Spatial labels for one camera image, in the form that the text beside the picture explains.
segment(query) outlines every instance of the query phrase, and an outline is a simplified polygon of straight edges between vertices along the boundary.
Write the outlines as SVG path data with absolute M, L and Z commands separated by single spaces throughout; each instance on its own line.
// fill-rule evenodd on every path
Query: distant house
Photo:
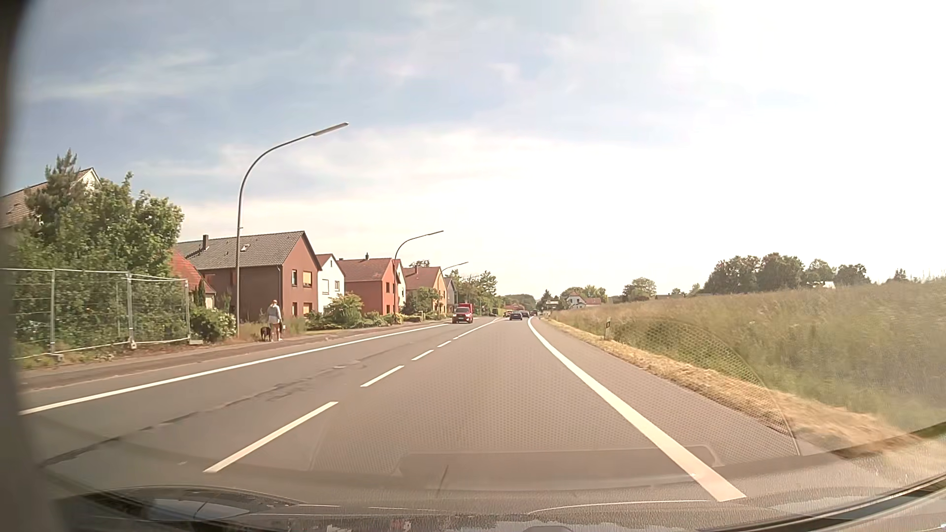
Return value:
M 319 287 L 319 297 L 315 311 L 322 313 L 325 312 L 325 305 L 333 298 L 345 294 L 345 274 L 337 264 L 339 260 L 330 253 L 320 253 L 315 256 L 315 260 L 319 264 L 315 282 Z
M 444 282 L 444 273 L 440 266 L 414 266 L 404 273 L 407 284 L 407 293 L 415 292 L 421 287 L 433 288 L 439 297 L 430 304 L 429 311 L 447 311 L 447 285 Z
M 457 287 L 453 284 L 453 277 L 449 275 L 444 277 L 444 287 L 447 293 L 445 297 L 447 312 L 453 312 L 453 308 L 457 304 Z
M 237 284 L 237 239 L 210 239 L 178 242 L 184 258 L 217 293 L 216 305 L 232 300 Z M 275 299 L 283 316 L 304 316 L 319 303 L 319 263 L 305 231 L 240 236 L 239 288 L 241 321 L 259 319 Z
M 566 298 L 570 309 L 583 309 L 584 307 L 594 307 L 601 305 L 601 297 L 584 297 L 578 292 L 570 293 Z
M 394 303 L 394 307 L 398 312 L 401 312 L 408 294 L 407 284 L 404 282 L 404 268 L 401 266 L 400 258 L 394 260 L 394 282 L 397 284 L 397 301 Z
M 208 309 L 214 308 L 214 300 L 216 299 L 217 291 L 214 290 L 214 287 L 207 284 L 207 281 L 203 279 L 203 276 L 197 271 L 197 268 L 191 264 L 190 260 L 184 258 L 184 255 L 177 249 L 171 250 L 171 272 L 177 277 L 187 279 L 187 291 L 190 293 L 196 292 L 202 284 L 203 305 Z
M 375 311 L 391 314 L 397 308 L 397 277 L 394 261 L 386 258 L 338 260 L 345 275 L 345 289 L 357 294 L 362 301 L 362 312 Z
M 95 168 L 79 170 L 79 175 L 76 179 L 77 185 L 92 188 L 99 183 L 101 183 L 101 180 L 98 178 Z M 27 192 L 37 192 L 44 188 L 46 188 L 45 181 L 37 185 L 26 186 L 0 197 L 0 232 L 2 232 L 5 239 L 9 238 L 12 226 L 29 215 L 29 209 L 26 207 Z

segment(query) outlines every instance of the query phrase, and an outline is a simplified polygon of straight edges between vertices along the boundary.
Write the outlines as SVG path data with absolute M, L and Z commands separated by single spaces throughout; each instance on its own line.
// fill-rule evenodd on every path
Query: windshield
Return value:
M 946 473 L 941 11 L 35 2 L 44 481 L 695 529 Z

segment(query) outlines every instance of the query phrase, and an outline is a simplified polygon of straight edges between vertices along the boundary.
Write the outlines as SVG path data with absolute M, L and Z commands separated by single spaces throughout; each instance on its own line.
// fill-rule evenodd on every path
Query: sidewalk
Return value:
M 37 390 L 73 384 L 76 382 L 95 381 L 118 375 L 129 375 L 152 369 L 162 369 L 175 365 L 192 364 L 250 353 L 260 353 L 286 347 L 307 346 L 332 340 L 347 339 L 367 334 L 394 332 L 403 328 L 424 327 L 447 320 L 431 320 L 421 323 L 406 323 L 388 327 L 351 328 L 334 330 L 322 334 L 302 334 L 292 336 L 283 342 L 247 342 L 224 346 L 193 346 L 173 353 L 132 352 L 127 356 L 115 358 L 111 361 L 96 361 L 89 363 L 75 363 L 23 369 L 17 372 L 17 384 L 21 391 Z

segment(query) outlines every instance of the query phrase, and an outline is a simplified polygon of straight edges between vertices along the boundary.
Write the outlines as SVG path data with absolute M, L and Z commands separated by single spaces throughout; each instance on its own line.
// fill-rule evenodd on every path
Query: person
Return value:
M 275 338 L 276 342 L 283 341 L 283 312 L 279 309 L 279 304 L 275 299 L 272 300 L 269 309 L 267 310 L 267 315 L 269 319 L 267 320 L 270 324 L 270 342 Z

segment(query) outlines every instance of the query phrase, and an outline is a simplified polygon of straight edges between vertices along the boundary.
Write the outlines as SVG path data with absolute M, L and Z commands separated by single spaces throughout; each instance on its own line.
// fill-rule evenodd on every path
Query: red car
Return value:
M 453 312 L 453 323 L 473 323 L 473 310 L 469 307 L 457 307 Z

